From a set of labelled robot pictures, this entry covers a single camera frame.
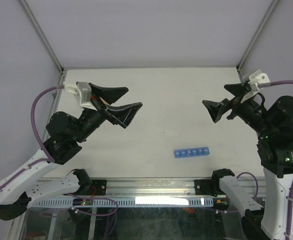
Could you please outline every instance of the perforated metal strip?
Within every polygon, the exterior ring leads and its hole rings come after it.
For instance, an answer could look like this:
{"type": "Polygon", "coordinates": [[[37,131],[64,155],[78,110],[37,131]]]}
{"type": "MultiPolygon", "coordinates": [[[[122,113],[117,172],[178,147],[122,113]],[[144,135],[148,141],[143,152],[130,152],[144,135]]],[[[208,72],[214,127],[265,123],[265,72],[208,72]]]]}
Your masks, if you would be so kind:
{"type": "MultiPolygon", "coordinates": [[[[134,197],[129,198],[112,198],[115,200],[119,208],[210,208],[213,206],[213,198],[198,197],[187,198],[189,205],[168,205],[168,204],[136,204],[134,197]]],[[[73,206],[72,197],[54,197],[48,200],[41,201],[32,207],[36,208],[71,208],[73,206]]],[[[92,205],[76,206],[77,208],[109,208],[114,207],[115,204],[108,200],[94,200],[92,205]]]]}

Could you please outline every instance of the white work surface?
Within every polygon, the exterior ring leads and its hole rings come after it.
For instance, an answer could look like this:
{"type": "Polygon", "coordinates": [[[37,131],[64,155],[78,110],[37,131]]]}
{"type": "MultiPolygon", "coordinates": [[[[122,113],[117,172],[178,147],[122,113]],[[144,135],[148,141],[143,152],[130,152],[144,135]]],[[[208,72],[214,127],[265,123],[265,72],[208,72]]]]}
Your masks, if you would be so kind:
{"type": "MultiPolygon", "coordinates": [[[[105,121],[83,149],[46,177],[62,177],[84,168],[93,178],[210,177],[230,168],[263,176],[257,135],[236,117],[213,123],[202,100],[219,102],[232,95],[225,84],[239,83],[235,68],[143,68],[69,70],[65,82],[90,82],[101,87],[128,87],[115,106],[142,102],[123,129],[105,121]],[[209,156],[175,158],[174,150],[208,146],[209,156]]],[[[58,105],[79,117],[82,108],[63,92],[58,105]]]]}

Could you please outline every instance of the blue block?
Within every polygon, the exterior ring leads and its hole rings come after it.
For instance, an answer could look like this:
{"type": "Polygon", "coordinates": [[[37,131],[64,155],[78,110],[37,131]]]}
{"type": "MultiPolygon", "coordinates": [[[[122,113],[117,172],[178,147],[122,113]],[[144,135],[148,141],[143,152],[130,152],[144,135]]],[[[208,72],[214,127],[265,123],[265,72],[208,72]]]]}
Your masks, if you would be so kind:
{"type": "Polygon", "coordinates": [[[181,151],[180,150],[174,150],[174,156],[175,158],[181,158],[181,151]]]}
{"type": "Polygon", "coordinates": [[[191,148],[188,148],[188,149],[186,150],[186,155],[187,155],[188,157],[192,157],[192,156],[193,156],[193,154],[192,154],[192,149],[191,149],[191,148]]]}
{"type": "Polygon", "coordinates": [[[207,146],[205,146],[203,148],[203,155],[209,155],[209,154],[210,154],[210,150],[209,150],[209,148],[207,146]]]}
{"type": "Polygon", "coordinates": [[[197,148],[197,154],[199,155],[199,156],[202,156],[204,153],[203,153],[203,147],[198,147],[197,148]]]}
{"type": "Polygon", "coordinates": [[[185,158],[187,156],[187,150],[186,149],[181,149],[181,157],[185,158]]]}
{"type": "Polygon", "coordinates": [[[198,154],[198,150],[196,148],[192,148],[192,155],[193,156],[197,156],[198,154]]]}

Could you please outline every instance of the light strip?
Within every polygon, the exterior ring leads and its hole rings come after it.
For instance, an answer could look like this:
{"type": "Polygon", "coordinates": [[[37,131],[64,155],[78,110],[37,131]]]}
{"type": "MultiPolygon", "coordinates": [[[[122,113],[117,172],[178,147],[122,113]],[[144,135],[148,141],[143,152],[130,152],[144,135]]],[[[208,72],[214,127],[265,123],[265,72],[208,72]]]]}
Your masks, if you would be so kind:
{"type": "Polygon", "coordinates": [[[135,204],[154,204],[154,205],[189,205],[189,201],[186,198],[178,197],[163,197],[163,196],[137,196],[135,198],[135,204]]]}

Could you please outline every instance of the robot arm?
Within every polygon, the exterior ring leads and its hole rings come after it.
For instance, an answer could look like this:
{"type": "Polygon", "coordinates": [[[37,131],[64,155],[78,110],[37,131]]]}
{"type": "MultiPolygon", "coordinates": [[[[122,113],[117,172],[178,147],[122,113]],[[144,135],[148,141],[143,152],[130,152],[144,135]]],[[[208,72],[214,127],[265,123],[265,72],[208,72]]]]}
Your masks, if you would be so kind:
{"type": "Polygon", "coordinates": [[[213,192],[222,191],[234,202],[249,240],[293,239],[293,198],[288,197],[293,182],[293,97],[281,96],[266,110],[259,86],[268,82],[268,76],[258,70],[244,83],[224,86],[234,95],[232,100],[202,101],[215,123],[231,110],[228,120],[238,116],[257,133],[257,152],[266,182],[265,208],[245,193],[230,170],[213,172],[210,184],[215,186],[213,192]],[[256,94],[262,98],[261,104],[252,99],[256,94]],[[289,209],[292,209],[292,220],[290,236],[287,236],[289,209]]]}
{"type": "Polygon", "coordinates": [[[65,112],[56,112],[46,129],[50,138],[44,146],[54,159],[39,149],[24,165],[0,181],[0,219],[11,220],[23,214],[32,205],[56,195],[81,194],[89,189],[91,179],[84,169],[75,170],[66,177],[38,183],[41,177],[67,163],[82,147],[86,139],[105,121],[126,128],[142,103],[110,106],[129,90],[126,87],[105,88],[87,82],[65,83],[64,90],[74,94],[84,107],[79,118],[65,112]]]}

